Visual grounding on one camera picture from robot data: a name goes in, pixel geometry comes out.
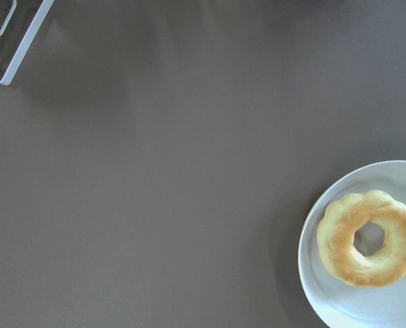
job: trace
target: donut hole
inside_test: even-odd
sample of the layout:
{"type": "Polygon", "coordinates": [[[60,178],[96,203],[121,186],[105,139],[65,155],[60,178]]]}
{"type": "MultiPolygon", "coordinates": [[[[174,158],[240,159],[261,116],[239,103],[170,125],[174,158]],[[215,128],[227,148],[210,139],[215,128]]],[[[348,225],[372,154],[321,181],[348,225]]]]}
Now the donut hole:
{"type": "Polygon", "coordinates": [[[383,244],[383,230],[376,224],[367,222],[356,233],[353,246],[363,255],[370,256],[379,251],[383,244]]]}

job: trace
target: white metal rack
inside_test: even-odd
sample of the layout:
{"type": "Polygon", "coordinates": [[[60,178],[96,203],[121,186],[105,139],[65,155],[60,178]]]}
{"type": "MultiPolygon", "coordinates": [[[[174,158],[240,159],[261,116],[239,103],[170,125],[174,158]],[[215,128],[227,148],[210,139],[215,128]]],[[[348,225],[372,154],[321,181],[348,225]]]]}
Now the white metal rack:
{"type": "MultiPolygon", "coordinates": [[[[53,4],[54,0],[43,0],[42,3],[40,4],[40,7],[38,8],[38,11],[36,12],[35,16],[33,17],[33,20],[31,21],[30,25],[28,26],[28,29],[24,33],[23,37],[21,38],[21,41],[19,42],[18,48],[16,49],[15,53],[13,54],[7,69],[5,70],[4,74],[2,77],[0,77],[0,84],[3,85],[9,85],[10,82],[12,82],[12,79],[14,75],[16,74],[16,71],[18,70],[25,54],[28,51],[28,48],[30,47],[31,42],[33,41],[34,37],[36,36],[36,33],[38,32],[42,22],[45,19],[45,16],[48,14],[48,11],[51,8],[51,5],[53,4]]],[[[3,20],[3,24],[0,28],[0,38],[5,35],[5,33],[9,33],[10,31],[7,30],[7,26],[10,23],[10,20],[12,19],[13,15],[16,13],[17,8],[22,6],[24,3],[24,0],[12,0],[12,4],[10,7],[10,10],[7,13],[7,16],[3,20]]]]}

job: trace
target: baked pastry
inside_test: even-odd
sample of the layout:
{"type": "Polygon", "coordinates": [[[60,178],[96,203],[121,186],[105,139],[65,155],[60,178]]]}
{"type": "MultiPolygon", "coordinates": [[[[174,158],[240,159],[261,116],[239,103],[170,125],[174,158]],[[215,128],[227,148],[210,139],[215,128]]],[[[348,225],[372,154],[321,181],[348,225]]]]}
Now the baked pastry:
{"type": "Polygon", "coordinates": [[[406,205],[387,193],[350,193],[329,204],[317,231],[319,255],[327,271],[351,286],[380,287],[406,274],[406,205]],[[371,222],[384,230],[383,245],[371,256],[353,246],[371,222]]]}

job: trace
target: table surface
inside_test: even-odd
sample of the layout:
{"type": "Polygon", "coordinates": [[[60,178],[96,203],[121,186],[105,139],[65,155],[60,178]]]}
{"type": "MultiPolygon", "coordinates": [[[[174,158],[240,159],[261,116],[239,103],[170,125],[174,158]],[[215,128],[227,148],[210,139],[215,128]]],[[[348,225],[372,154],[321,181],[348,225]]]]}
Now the table surface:
{"type": "Polygon", "coordinates": [[[0,327],[325,327],[318,196],[406,159],[406,1],[56,1],[0,86],[0,327]]]}

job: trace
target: plate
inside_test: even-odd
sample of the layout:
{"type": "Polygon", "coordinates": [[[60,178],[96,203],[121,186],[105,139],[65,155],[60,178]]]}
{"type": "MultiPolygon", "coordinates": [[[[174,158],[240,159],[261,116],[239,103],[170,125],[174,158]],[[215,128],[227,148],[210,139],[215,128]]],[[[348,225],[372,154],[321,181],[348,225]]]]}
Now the plate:
{"type": "Polygon", "coordinates": [[[326,206],[347,193],[378,189],[406,204],[406,161],[361,167],[334,183],[312,207],[300,236],[299,274],[314,311],[331,328],[406,328],[406,276],[380,288],[351,287],[332,277],[319,258],[317,224],[326,206]]]}

